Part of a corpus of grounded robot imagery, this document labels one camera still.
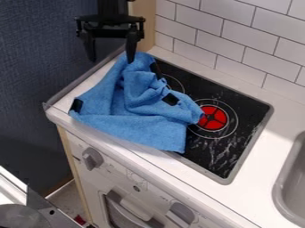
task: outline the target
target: subway tile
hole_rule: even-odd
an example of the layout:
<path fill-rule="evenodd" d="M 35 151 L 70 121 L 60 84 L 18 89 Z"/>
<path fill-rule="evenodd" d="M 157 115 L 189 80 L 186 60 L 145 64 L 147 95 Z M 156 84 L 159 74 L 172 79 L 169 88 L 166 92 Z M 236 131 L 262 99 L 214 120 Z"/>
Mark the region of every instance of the subway tile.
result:
<path fill-rule="evenodd" d="M 157 0 L 156 13 L 162 17 L 175 19 L 176 5 L 167 0 Z"/>
<path fill-rule="evenodd" d="M 299 85 L 305 86 L 305 68 L 301 69 L 301 73 L 300 73 L 296 83 L 299 84 Z"/>
<path fill-rule="evenodd" d="M 291 0 L 239 0 L 247 4 L 269 9 L 271 11 L 287 13 Z"/>
<path fill-rule="evenodd" d="M 253 27 L 305 44 L 305 21 L 258 8 Z"/>
<path fill-rule="evenodd" d="M 156 30 L 171 37 L 186 41 L 187 43 L 194 44 L 196 29 L 186 25 L 156 16 Z"/>
<path fill-rule="evenodd" d="M 276 49 L 276 56 L 305 66 L 305 45 L 281 38 Z"/>
<path fill-rule="evenodd" d="M 305 104 L 305 87 L 267 75 L 264 88 L 276 94 Z"/>
<path fill-rule="evenodd" d="M 276 36 L 228 20 L 225 21 L 222 37 L 266 53 L 273 53 L 277 42 Z"/>
<path fill-rule="evenodd" d="M 199 10 L 199 3 L 201 0 L 171 0 L 171 1 Z"/>
<path fill-rule="evenodd" d="M 201 10 L 219 17 L 251 25 L 254 6 L 233 0 L 202 0 Z"/>
<path fill-rule="evenodd" d="M 238 77 L 256 86 L 262 86 L 266 76 L 265 72 L 248 67 L 236 61 L 231 61 L 221 56 L 217 59 L 216 70 Z"/>
<path fill-rule="evenodd" d="M 289 15 L 305 20 L 305 1 L 293 0 Z"/>
<path fill-rule="evenodd" d="M 216 61 L 216 54 L 205 51 L 199 47 L 189 45 L 185 42 L 175 40 L 174 53 L 186 58 L 200 62 L 203 65 L 213 68 Z"/>
<path fill-rule="evenodd" d="M 289 61 L 284 61 L 250 48 L 247 48 L 245 51 L 243 63 L 289 81 L 295 80 L 301 68 Z"/>
<path fill-rule="evenodd" d="M 196 11 L 182 5 L 177 6 L 177 21 L 215 35 L 220 35 L 223 22 L 219 17 Z"/>
<path fill-rule="evenodd" d="M 244 46 L 205 32 L 198 31 L 196 45 L 235 61 L 243 57 Z"/>
<path fill-rule="evenodd" d="M 166 36 L 162 33 L 155 32 L 155 43 L 157 46 L 169 51 L 173 51 L 174 38 Z"/>

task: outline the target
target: red burner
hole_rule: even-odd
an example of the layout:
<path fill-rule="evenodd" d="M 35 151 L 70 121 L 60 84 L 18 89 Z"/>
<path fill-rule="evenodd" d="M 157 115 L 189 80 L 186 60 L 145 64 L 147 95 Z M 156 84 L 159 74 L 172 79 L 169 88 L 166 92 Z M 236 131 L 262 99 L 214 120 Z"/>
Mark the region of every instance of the red burner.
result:
<path fill-rule="evenodd" d="M 204 117 L 200 119 L 198 125 L 205 130 L 217 131 L 227 124 L 227 114 L 217 106 L 202 106 Z"/>

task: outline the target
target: stove top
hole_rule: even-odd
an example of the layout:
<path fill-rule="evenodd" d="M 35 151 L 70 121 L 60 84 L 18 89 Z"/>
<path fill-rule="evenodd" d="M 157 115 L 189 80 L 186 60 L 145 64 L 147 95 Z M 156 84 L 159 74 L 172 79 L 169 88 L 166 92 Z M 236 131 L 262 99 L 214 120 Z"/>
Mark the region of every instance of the stove top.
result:
<path fill-rule="evenodd" d="M 271 107 L 164 61 L 157 64 L 168 87 L 188 94 L 206 114 L 188 127 L 185 154 L 169 154 L 220 183 L 231 183 Z"/>

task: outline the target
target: blue microfiber cloth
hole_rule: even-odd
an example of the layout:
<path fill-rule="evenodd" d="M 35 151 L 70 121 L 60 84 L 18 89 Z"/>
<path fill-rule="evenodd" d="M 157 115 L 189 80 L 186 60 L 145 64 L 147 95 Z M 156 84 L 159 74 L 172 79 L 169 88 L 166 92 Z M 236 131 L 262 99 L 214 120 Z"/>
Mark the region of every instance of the blue microfiber cloth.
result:
<path fill-rule="evenodd" d="M 186 126 L 197 124 L 202 110 L 187 95 L 168 89 L 151 71 L 152 63 L 147 53 L 136 53 L 131 64 L 122 55 L 104 79 L 75 100 L 81 105 L 72 105 L 69 114 L 119 138 L 184 153 Z M 172 95 L 175 105 L 162 100 Z"/>

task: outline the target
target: stainless steel sink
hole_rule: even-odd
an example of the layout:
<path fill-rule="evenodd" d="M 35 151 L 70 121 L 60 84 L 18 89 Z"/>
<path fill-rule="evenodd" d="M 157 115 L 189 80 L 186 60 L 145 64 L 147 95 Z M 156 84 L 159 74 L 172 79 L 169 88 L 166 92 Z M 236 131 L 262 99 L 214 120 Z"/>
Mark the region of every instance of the stainless steel sink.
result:
<path fill-rule="evenodd" d="M 305 227 L 305 132 L 297 137 L 272 193 L 279 212 Z"/>

